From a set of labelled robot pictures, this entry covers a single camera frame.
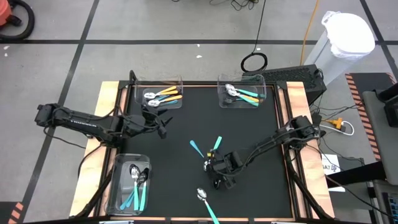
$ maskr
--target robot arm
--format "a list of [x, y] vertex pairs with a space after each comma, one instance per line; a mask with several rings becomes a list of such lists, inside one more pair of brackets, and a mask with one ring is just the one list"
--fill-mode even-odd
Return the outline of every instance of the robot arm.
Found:
[[171, 120], [162, 121], [159, 115], [165, 111], [142, 106], [140, 115], [99, 117], [92, 114], [73, 111], [58, 104], [39, 105], [39, 112], [35, 122], [42, 127], [63, 126], [93, 136], [108, 147], [117, 147], [122, 139], [131, 138], [138, 134], [158, 131], [159, 136], [166, 138], [166, 124]]

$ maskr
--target vacuum cleaner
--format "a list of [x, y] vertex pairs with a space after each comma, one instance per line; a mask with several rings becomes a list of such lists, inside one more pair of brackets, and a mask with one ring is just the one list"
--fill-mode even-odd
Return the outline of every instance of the vacuum cleaner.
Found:
[[4, 35], [0, 33], [0, 40], [22, 40], [30, 36], [33, 31], [35, 16], [32, 8], [26, 2], [22, 0], [0, 0], [0, 32], [1, 28], [8, 24], [12, 26], [22, 25], [21, 19], [12, 14], [12, 9], [17, 5], [22, 6], [27, 11], [29, 20], [26, 29], [18, 35]]

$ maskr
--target concrete floor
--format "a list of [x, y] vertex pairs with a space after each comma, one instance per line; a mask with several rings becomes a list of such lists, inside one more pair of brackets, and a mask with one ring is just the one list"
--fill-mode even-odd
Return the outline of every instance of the concrete floor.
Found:
[[[101, 82], [125, 80], [130, 69], [145, 78], [181, 75], [184, 80], [216, 80], [222, 73], [240, 75], [240, 61], [251, 52], [252, 44], [239, 44], [238, 41], [197, 43], [255, 39], [262, 8], [262, 1], [251, 11], [239, 12], [229, 3], [211, 6], [204, 0], [27, 2], [36, 16], [35, 30], [29, 37], [31, 41], [20, 44], [0, 41], [0, 115], [3, 117], [0, 126], [7, 128], [0, 135], [0, 169], [3, 170], [0, 202], [22, 202], [21, 220], [25, 222], [68, 217], [77, 167], [84, 153], [58, 140], [51, 142], [48, 153], [42, 150], [45, 136], [42, 128], [33, 122], [38, 104], [58, 102], [62, 89], [69, 87], [65, 106], [93, 113]], [[323, 32], [320, 19], [326, 11], [354, 13], [370, 24], [363, 2], [321, 1], [308, 39], [317, 40]], [[382, 40], [398, 40], [398, 2], [366, 2]], [[268, 0], [259, 38], [302, 40], [314, 4], [315, 0]], [[16, 9], [16, 12], [25, 16], [23, 10]], [[17, 31], [6, 29], [3, 32]], [[377, 31], [374, 35], [375, 39], [380, 38]], [[152, 41], [120, 43], [113, 40]], [[393, 58], [398, 58], [398, 46], [394, 45], [397, 41], [381, 43], [388, 44], [385, 49]], [[268, 69], [299, 64], [301, 45], [297, 42], [271, 41], [258, 47], [269, 58]], [[306, 55], [312, 47], [307, 46]], [[349, 72], [396, 72], [397, 65], [394, 61], [389, 64], [385, 49], [377, 45]], [[249, 63], [252, 68], [260, 64], [256, 60]], [[353, 104], [344, 76], [328, 86], [321, 103], [329, 108]], [[349, 110], [342, 116], [354, 125], [355, 135], [330, 134], [325, 138], [328, 145], [344, 156], [374, 162], [358, 112]], [[86, 142], [81, 134], [63, 128], [57, 128], [55, 135], [81, 145]], [[41, 172], [32, 175], [34, 169]], [[336, 211], [336, 214], [344, 219], [355, 219], [344, 212]]]

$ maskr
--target white trash can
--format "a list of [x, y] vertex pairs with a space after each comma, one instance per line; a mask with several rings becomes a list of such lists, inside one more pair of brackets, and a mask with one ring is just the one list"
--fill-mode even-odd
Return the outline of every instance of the white trash can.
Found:
[[326, 30], [304, 64], [322, 69], [323, 81], [328, 85], [372, 52], [374, 37], [368, 24], [354, 14], [328, 11], [322, 24]]

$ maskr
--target black metal stand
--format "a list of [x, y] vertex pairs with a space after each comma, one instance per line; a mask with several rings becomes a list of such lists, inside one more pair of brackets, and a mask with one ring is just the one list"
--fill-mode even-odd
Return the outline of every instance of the black metal stand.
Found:
[[[367, 182], [371, 180], [384, 180], [386, 179], [386, 173], [384, 172], [382, 162], [374, 162], [358, 168], [338, 172], [335, 174], [328, 175], [331, 179], [341, 185], [354, 184], [359, 182]], [[326, 180], [328, 187], [338, 187], [335, 183], [330, 180]]]

